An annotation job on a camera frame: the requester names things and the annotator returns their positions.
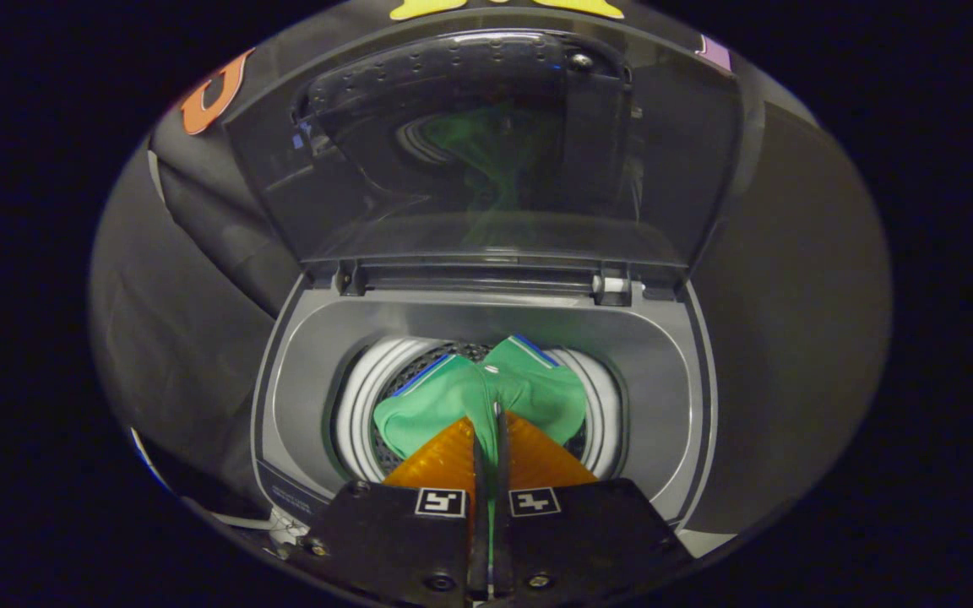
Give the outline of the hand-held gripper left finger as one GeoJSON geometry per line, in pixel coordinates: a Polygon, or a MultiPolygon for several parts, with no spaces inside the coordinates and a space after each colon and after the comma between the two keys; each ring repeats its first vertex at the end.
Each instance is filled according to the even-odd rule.
{"type": "Polygon", "coordinates": [[[462,418],[382,481],[344,485],[310,524],[305,570],[370,605],[482,603],[487,515],[482,450],[462,418]]]}

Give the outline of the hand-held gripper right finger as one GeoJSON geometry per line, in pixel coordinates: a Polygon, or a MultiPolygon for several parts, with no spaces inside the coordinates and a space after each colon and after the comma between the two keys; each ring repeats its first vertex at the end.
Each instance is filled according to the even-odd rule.
{"type": "Polygon", "coordinates": [[[691,551],[631,480],[598,480],[514,413],[497,423],[495,597],[630,600],[691,573],[691,551]]]}

